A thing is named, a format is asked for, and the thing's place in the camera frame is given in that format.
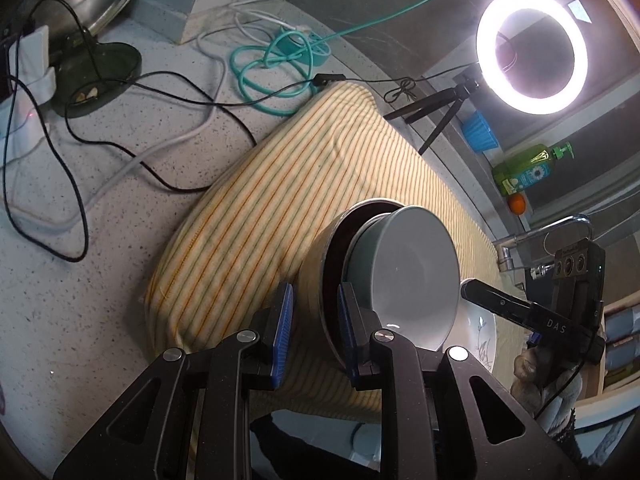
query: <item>green soap bottle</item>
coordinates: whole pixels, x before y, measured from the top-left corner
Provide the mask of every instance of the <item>green soap bottle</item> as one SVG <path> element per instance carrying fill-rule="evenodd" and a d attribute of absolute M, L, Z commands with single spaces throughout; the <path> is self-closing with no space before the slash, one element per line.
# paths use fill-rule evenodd
<path fill-rule="evenodd" d="M 574 157 L 570 143 L 548 148 L 536 144 L 498 164 L 492 171 L 494 181 L 503 196 L 509 196 L 533 186 L 548 177 L 556 164 L 568 152 Z"/>

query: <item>blue gripper pad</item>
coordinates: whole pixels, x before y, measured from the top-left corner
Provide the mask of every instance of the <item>blue gripper pad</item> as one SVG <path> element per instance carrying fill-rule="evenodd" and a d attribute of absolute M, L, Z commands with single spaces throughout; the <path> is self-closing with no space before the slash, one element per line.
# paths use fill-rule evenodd
<path fill-rule="evenodd" d="M 293 314 L 293 287 L 287 283 L 287 288 L 282 300 L 282 310 L 278 327 L 273 339 L 273 364 L 271 365 L 271 384 L 274 388 L 280 386 L 284 376 L 289 349 L 289 335 L 291 332 L 291 316 Z"/>
<path fill-rule="evenodd" d="M 356 372 L 358 370 L 358 350 L 356 348 L 356 338 L 342 286 L 338 287 L 338 323 L 340 324 L 340 335 L 344 348 L 344 365 L 347 377 L 353 382 L 356 379 Z"/>

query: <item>striped cushion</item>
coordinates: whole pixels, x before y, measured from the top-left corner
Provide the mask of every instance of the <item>striped cushion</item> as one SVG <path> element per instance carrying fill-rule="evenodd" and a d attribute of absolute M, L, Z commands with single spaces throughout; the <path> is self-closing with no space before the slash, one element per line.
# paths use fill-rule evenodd
<path fill-rule="evenodd" d="M 153 350 L 217 345 L 248 326 L 281 280 L 293 282 L 314 237 L 361 200 L 388 197 L 436 214 L 462 278 L 500 286 L 495 250 L 447 186 L 380 116 L 370 92 L 332 85 L 209 189 L 173 236 L 146 294 Z M 294 319 L 286 375 L 252 392 L 252 417 L 279 408 L 375 420 L 380 392 L 356 392 L 314 353 Z"/>

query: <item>orange fruit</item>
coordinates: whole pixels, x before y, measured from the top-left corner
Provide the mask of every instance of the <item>orange fruit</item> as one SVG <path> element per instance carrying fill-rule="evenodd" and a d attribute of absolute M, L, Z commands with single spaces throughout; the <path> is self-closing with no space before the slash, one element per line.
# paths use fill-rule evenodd
<path fill-rule="evenodd" d="M 514 193 L 509 195 L 507 199 L 507 204 L 509 205 L 509 209 L 513 214 L 521 215 L 527 209 L 527 203 L 524 200 L 524 197 L 521 193 Z"/>

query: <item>tripod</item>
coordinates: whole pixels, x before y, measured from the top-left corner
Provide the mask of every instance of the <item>tripod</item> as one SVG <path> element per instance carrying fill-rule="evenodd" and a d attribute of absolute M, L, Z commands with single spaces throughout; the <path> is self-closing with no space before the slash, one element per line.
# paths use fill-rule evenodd
<path fill-rule="evenodd" d="M 418 150 L 418 154 L 421 155 L 427 151 L 427 148 L 431 146 L 431 143 L 436 139 L 441 131 L 444 130 L 444 127 L 449 124 L 453 117 L 460 111 L 462 103 L 479 88 L 480 85 L 475 79 L 468 79 L 465 82 L 454 86 L 453 88 L 441 90 L 440 92 L 436 92 L 435 94 L 425 97 L 424 99 L 420 99 L 415 103 L 411 103 L 407 106 L 399 108 L 398 110 L 394 110 L 393 112 L 385 115 L 384 119 L 389 121 L 391 119 L 395 119 L 397 117 L 401 117 L 405 114 L 415 111 L 415 114 L 408 116 L 404 120 L 407 124 L 412 124 L 415 123 L 415 121 L 417 121 L 418 119 L 429 115 L 430 113 L 442 108 L 443 106 L 451 104 L 451 107 L 449 108 L 449 110 L 447 110 L 447 113 L 440 120 L 438 125 L 433 129 L 429 137 L 424 141 L 424 144 Z"/>

